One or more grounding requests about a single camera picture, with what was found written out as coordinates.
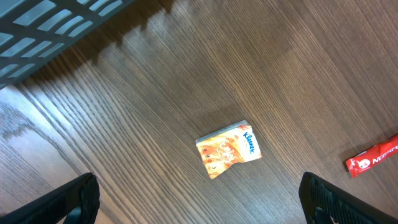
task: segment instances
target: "wooden surface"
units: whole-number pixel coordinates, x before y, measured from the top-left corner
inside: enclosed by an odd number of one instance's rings
[[[138,0],[0,91],[0,213],[80,174],[97,223],[303,223],[311,171],[398,218],[398,1]],[[195,140],[248,120],[263,158],[210,180]]]

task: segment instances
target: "red sachet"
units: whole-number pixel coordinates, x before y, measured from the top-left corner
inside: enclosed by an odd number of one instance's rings
[[[377,144],[367,151],[362,152],[352,159],[346,161],[350,174],[355,178],[357,175],[374,167],[384,159],[398,152],[398,134],[389,141]]]

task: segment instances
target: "orange and white packet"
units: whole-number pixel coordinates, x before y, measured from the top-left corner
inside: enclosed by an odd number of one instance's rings
[[[260,159],[261,151],[247,121],[240,121],[196,141],[201,159],[211,179],[232,164]]]

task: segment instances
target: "gray plastic basket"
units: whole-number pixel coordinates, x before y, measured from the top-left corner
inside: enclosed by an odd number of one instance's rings
[[[0,0],[0,89],[19,83],[133,0]]]

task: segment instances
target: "wood grain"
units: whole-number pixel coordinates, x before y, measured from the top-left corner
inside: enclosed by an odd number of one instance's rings
[[[0,213],[91,171],[97,223],[304,223],[305,171],[398,218],[398,2],[138,0],[0,91]],[[263,159],[210,180],[195,140],[248,120]]]

